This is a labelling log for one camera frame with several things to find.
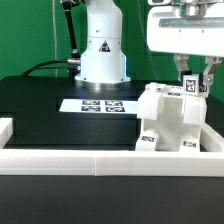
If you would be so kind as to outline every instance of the green wall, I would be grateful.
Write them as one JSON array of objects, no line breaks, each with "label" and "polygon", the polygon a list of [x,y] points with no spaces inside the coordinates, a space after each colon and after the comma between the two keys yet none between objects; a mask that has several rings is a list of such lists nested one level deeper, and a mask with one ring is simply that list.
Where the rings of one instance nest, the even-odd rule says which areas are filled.
[{"label": "green wall", "polygon": [[[140,12],[144,31],[141,30],[138,1],[114,0],[123,12],[122,50],[128,58],[128,75],[137,80],[168,81],[177,79],[172,54],[152,53],[148,50],[143,32],[146,31],[147,0],[141,0]],[[20,75],[30,67],[55,57],[52,20],[52,0],[20,0],[9,4],[0,2],[0,78]],[[80,52],[86,48],[86,10],[81,5],[72,10],[77,44]],[[70,57],[70,45],[64,12],[56,0],[58,59]],[[194,72],[205,68],[204,58],[190,57]],[[32,75],[55,76],[53,71],[38,71]],[[58,76],[67,76],[60,70]],[[211,93],[224,102],[224,66],[215,75]]]}]

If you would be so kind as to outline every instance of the white plastic part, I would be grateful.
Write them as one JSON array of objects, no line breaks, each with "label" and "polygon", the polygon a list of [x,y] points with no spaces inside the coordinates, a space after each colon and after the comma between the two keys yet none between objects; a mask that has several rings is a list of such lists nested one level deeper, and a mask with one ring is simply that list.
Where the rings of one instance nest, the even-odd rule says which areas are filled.
[{"label": "white plastic part", "polygon": [[0,175],[128,175],[224,177],[224,139],[207,124],[207,152],[0,150]]},{"label": "white plastic part", "polygon": [[0,118],[0,149],[2,149],[13,134],[12,118]]},{"label": "white plastic part", "polygon": [[141,133],[136,151],[199,150],[201,126],[205,123],[206,102],[202,96],[185,95],[182,87],[158,84],[147,86],[139,98]]},{"label": "white plastic part", "polygon": [[208,4],[203,18],[181,18],[179,6],[150,10],[147,43],[151,51],[224,56],[224,3]]},{"label": "white plastic part", "polygon": [[126,77],[126,56],[121,51],[122,12],[113,0],[86,0],[87,49],[81,56],[81,73],[76,80],[117,84]]},{"label": "white plastic part", "polygon": [[138,118],[157,120],[159,113],[163,110],[163,92],[161,91],[163,88],[165,88],[164,84],[157,83],[146,86],[146,90],[138,99]]},{"label": "white plastic part", "polygon": [[169,5],[172,0],[148,0],[149,5]]},{"label": "white plastic part", "polygon": [[205,123],[206,111],[207,105],[204,97],[185,95],[184,124],[203,125]]}]

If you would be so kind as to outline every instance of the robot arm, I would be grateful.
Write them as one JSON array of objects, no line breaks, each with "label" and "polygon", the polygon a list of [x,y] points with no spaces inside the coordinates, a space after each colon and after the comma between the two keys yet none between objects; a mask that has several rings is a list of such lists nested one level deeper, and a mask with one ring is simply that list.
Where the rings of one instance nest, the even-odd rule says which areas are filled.
[{"label": "robot arm", "polygon": [[[65,10],[72,56],[77,56],[70,10],[81,0],[62,0]],[[122,12],[113,0],[86,0],[88,19],[87,49],[81,55],[81,72],[75,76],[77,85],[95,89],[117,89],[128,85],[126,57],[121,51]]]},{"label": "robot arm", "polygon": [[[147,43],[152,51],[174,53],[183,87],[150,83],[139,98],[142,119],[136,150],[200,152],[209,87],[224,56],[224,3],[213,0],[149,0]],[[202,74],[192,74],[189,55],[206,57]]]}]

